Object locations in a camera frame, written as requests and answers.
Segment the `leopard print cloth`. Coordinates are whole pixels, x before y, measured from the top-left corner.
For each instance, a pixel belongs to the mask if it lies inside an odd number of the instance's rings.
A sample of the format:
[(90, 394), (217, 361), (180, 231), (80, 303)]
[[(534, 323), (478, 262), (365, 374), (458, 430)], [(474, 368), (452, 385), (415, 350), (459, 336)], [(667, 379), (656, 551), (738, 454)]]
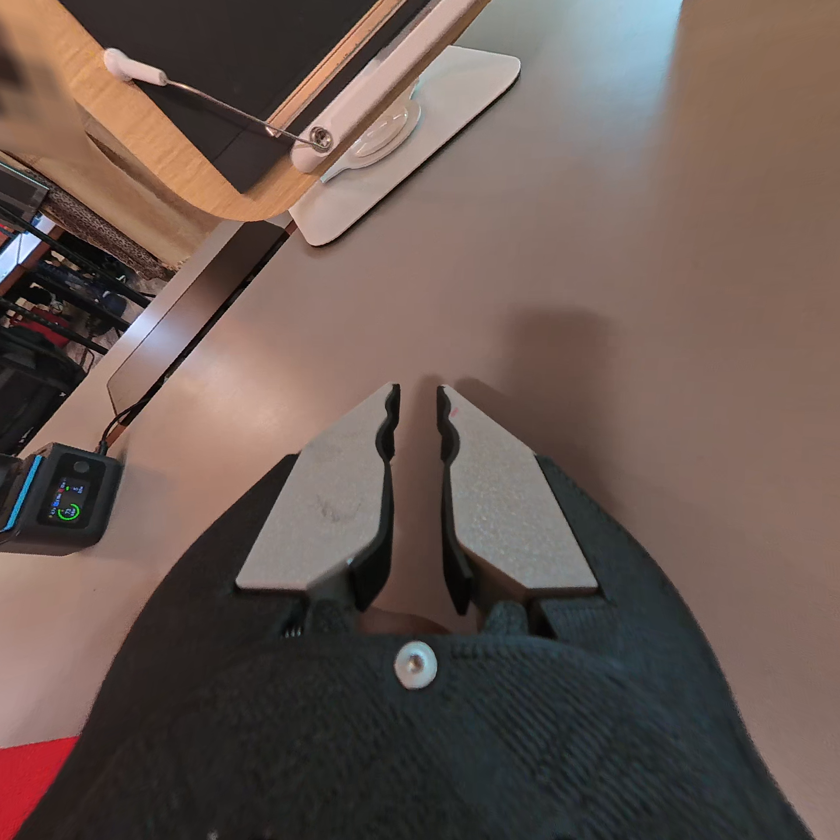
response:
[(117, 259), (142, 280), (173, 278), (175, 272), (152, 253), (51, 180), (45, 183), (47, 195), (41, 212), (65, 231)]

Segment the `white panel stand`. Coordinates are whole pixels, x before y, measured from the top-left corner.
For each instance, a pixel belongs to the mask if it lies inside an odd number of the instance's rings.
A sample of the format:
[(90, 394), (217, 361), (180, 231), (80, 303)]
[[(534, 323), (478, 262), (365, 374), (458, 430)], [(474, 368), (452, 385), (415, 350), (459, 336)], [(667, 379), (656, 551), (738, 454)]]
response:
[(518, 80), (521, 63), (455, 45), (487, 2), (399, 2), (307, 103), (290, 160), (318, 180), (290, 208), (311, 246), (341, 237)]

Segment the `red plastic bin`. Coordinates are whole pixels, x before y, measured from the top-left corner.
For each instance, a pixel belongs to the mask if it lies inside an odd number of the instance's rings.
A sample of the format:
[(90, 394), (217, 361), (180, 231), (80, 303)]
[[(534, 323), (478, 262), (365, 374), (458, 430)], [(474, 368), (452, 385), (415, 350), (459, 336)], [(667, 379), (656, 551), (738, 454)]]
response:
[(14, 838), (55, 780), (77, 737), (1, 749), (1, 838)]

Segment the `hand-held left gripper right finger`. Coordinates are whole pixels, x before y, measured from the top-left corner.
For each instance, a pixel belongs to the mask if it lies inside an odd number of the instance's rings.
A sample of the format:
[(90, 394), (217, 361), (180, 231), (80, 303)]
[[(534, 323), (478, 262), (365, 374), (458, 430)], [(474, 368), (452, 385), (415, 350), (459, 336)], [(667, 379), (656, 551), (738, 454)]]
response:
[(598, 583), (538, 457), (458, 393), (436, 393), (444, 579), (457, 614), (589, 596)]

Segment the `dark power bank with display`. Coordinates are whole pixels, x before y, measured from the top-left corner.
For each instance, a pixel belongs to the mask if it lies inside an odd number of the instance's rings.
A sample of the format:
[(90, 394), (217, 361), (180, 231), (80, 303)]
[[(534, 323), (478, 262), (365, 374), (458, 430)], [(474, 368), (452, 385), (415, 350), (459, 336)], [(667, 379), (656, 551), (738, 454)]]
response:
[(1, 455), (1, 552), (67, 556), (102, 538), (123, 468), (63, 444)]

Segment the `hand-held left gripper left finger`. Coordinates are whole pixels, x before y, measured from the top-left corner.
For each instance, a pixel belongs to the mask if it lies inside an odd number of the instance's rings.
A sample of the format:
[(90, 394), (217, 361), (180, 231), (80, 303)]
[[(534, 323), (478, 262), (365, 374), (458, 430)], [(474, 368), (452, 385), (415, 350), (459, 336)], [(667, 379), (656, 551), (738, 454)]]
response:
[(297, 454), (238, 573), (240, 591), (371, 606), (392, 567), (401, 396), (385, 383)]

